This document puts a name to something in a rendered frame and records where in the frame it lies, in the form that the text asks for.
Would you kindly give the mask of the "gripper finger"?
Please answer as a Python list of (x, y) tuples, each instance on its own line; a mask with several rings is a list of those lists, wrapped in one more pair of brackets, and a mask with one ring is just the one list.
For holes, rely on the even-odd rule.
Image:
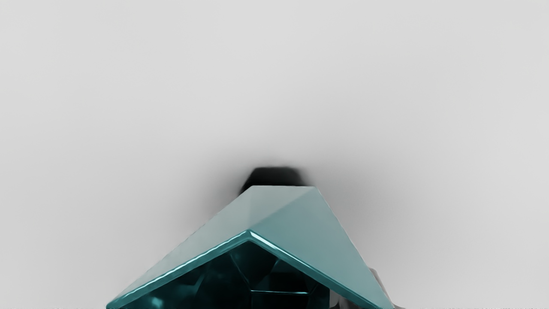
[(392, 304), (393, 308), (394, 308), (394, 309), (405, 309), (404, 307), (400, 307), (400, 306), (396, 305), (396, 304), (394, 303), (394, 301), (392, 301), (392, 299), (391, 299), (389, 293), (387, 292), (387, 289), (386, 289), (386, 287), (384, 286), (384, 284), (383, 284), (383, 282), (382, 282), (382, 280), (381, 280), (381, 278), (380, 278), (378, 272), (377, 272), (374, 268), (369, 268), (369, 270), (370, 270), (370, 272), (373, 274), (373, 276), (375, 277), (377, 283), (379, 284), (380, 288), (383, 290), (383, 293), (384, 293), (384, 295), (386, 296), (386, 298), (388, 299), (388, 301), (390, 301), (390, 303)]

